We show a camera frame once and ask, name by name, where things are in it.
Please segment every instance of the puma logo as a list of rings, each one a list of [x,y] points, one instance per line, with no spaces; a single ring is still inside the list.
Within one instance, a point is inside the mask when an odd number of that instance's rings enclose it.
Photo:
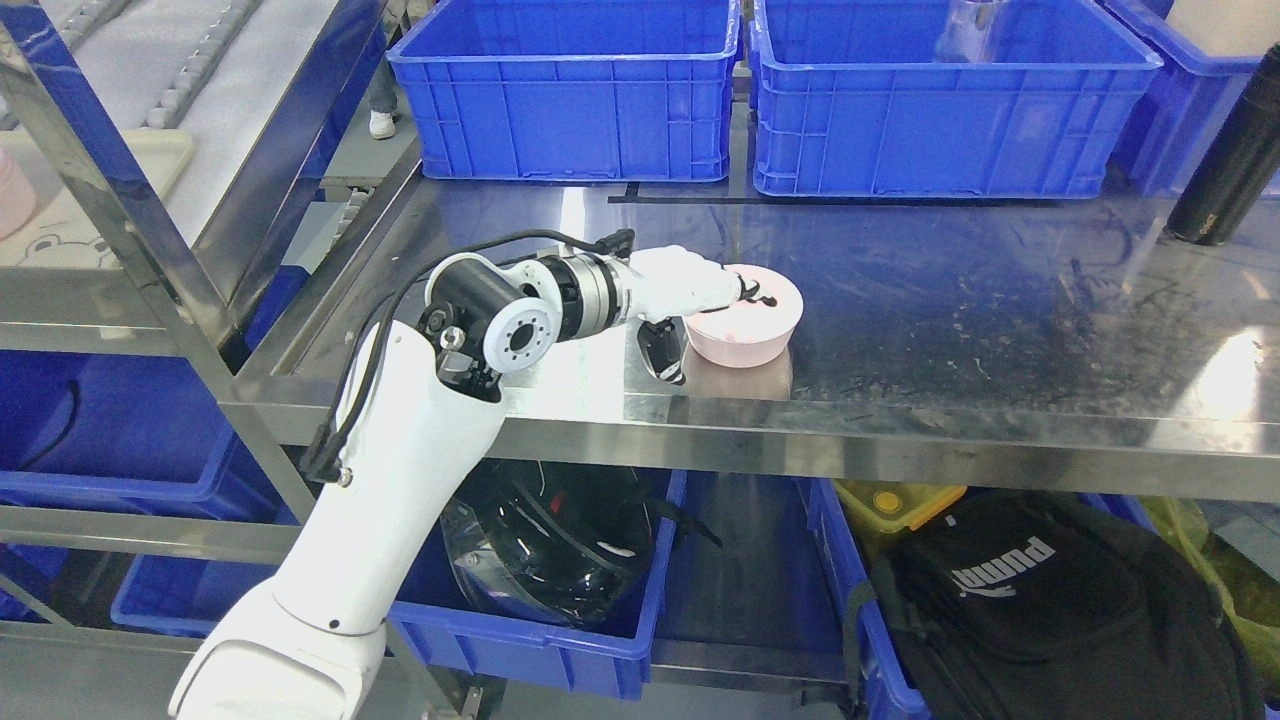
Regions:
[[[1011,584],[1001,584],[1044,562],[1056,551],[1044,541],[1032,536],[1027,547],[1010,550],[966,570],[952,570],[952,582],[960,588],[960,597],[969,593],[984,597],[1014,597],[1018,591]]]

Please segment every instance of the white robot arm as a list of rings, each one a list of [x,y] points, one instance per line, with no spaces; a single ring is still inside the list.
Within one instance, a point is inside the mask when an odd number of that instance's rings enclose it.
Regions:
[[[355,717],[410,565],[498,436],[502,375],[532,365],[557,341],[640,318],[650,369],[680,382],[667,319],[758,291],[677,246],[637,251],[630,263],[559,252],[507,270],[480,255],[447,259],[428,279],[419,327],[393,322],[380,357],[376,325],[362,342],[338,405],[339,423],[352,413],[356,421],[338,454],[337,482],[320,493],[275,575],[246,593],[196,652],[169,715]],[[371,391],[360,406],[370,366]]]

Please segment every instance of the bolt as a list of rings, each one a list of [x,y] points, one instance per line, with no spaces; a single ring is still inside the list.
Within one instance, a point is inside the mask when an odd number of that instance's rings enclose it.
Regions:
[[[439,309],[431,310],[431,314],[426,316],[426,329],[431,331],[433,333],[438,333],[442,329],[444,329],[444,322],[448,319],[449,319],[448,313],[445,313],[444,310]]]
[[[462,332],[462,328],[457,325],[449,325],[440,332],[440,348],[442,350],[461,350],[462,343],[466,342],[467,333]]]

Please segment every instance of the steel table surface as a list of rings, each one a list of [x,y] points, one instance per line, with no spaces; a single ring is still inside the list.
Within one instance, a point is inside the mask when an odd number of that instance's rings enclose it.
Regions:
[[[1172,202],[1119,178],[1093,201],[777,200],[751,188],[746,122],[733,140],[727,181],[682,186],[439,182],[411,146],[228,405],[306,445],[356,328],[425,261],[520,228],[630,227],[639,247],[790,277],[788,351],[750,370],[690,354],[673,387],[634,327],[561,343],[504,379],[494,455],[1280,501],[1280,202],[1206,249],[1160,240]]]

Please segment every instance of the yellow container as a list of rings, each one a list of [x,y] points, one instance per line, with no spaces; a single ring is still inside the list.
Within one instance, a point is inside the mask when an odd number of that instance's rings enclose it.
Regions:
[[[868,556],[892,542],[892,536],[918,530],[969,489],[966,486],[923,483],[835,482],[845,518]]]

